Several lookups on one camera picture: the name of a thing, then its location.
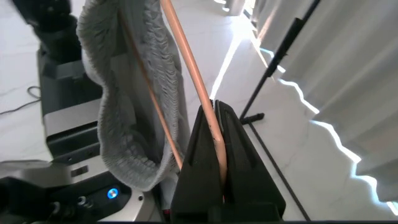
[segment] wooden stick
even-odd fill
[[[170,24],[170,28],[174,34],[175,40],[177,41],[177,45],[181,51],[182,57],[185,63],[187,64],[193,84],[195,85],[201,105],[205,112],[206,120],[208,122],[211,135],[213,136],[213,140],[216,147],[218,164],[220,166],[221,183],[224,185],[226,180],[226,170],[227,170],[226,151],[225,151],[223,135],[221,134],[220,127],[218,126],[216,115],[210,103],[210,99],[207,94],[205,84],[201,78],[198,65],[195,59],[193,58],[191,48],[189,47],[187,38],[185,37],[185,34],[182,30],[180,21],[178,20],[173,5],[170,2],[170,0],[160,0],[160,3],[163,7],[166,18]]]
[[[177,148],[175,147],[175,144],[174,144],[174,141],[173,141],[172,136],[170,134],[169,128],[167,127],[166,120],[164,119],[162,110],[160,109],[160,106],[159,106],[159,104],[156,101],[156,97],[155,97],[154,91],[153,91],[153,89],[151,87],[150,80],[148,78],[148,73],[145,70],[144,62],[141,60],[141,57],[140,57],[140,55],[138,53],[137,47],[136,47],[136,45],[134,43],[134,39],[132,38],[132,35],[131,35],[131,31],[129,30],[129,27],[127,26],[126,20],[124,19],[123,15],[121,14],[120,11],[118,11],[118,18],[119,18],[119,21],[121,22],[121,24],[123,26],[123,29],[124,29],[124,31],[125,31],[125,33],[127,35],[127,39],[128,39],[129,45],[131,47],[131,50],[132,50],[134,56],[136,57],[136,59],[138,61],[139,68],[141,69],[141,72],[142,72],[142,74],[144,76],[145,82],[147,83],[147,86],[148,86],[148,89],[149,89],[150,98],[151,98],[152,102],[154,103],[157,115],[159,116],[160,122],[162,123],[163,130],[164,130],[164,132],[166,134],[166,138],[167,138],[167,140],[170,143],[174,158],[177,161],[178,168],[180,168],[180,170],[181,170],[181,168],[182,168],[182,160],[181,160],[180,154],[178,153]]]

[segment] blue light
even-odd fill
[[[119,194],[119,191],[117,189],[111,189],[108,191],[108,198],[112,199],[112,198],[116,198]]]

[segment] gray curtain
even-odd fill
[[[312,1],[267,0],[256,15],[265,52],[275,52]],[[377,180],[382,202],[398,201],[398,1],[321,1],[274,78],[295,82],[358,155],[357,175]]]

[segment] tile floor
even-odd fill
[[[72,1],[74,15],[79,15],[83,2]],[[266,69],[264,62],[271,59],[255,47],[249,21],[226,17],[222,5],[213,0],[173,0],[173,4],[208,93],[240,115]],[[0,30],[0,111],[4,111],[33,100],[25,90],[38,84],[38,41],[8,1],[0,2]],[[184,65],[183,75],[192,127],[200,102]],[[268,80],[248,115],[260,112],[266,116],[254,126],[311,219],[397,218],[374,198],[369,184],[351,175],[353,163],[324,127],[310,122],[313,113],[294,87]],[[287,202],[284,220],[303,220],[253,132],[245,129]],[[0,116],[0,161],[8,159],[52,159],[44,143],[39,103]]]

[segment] gray cloth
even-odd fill
[[[164,25],[158,0],[87,0],[78,20],[88,76],[102,86],[98,118],[101,156],[109,171],[133,189],[149,191],[178,170],[137,60],[119,25],[127,20],[157,101],[182,158],[189,127],[178,50]]]

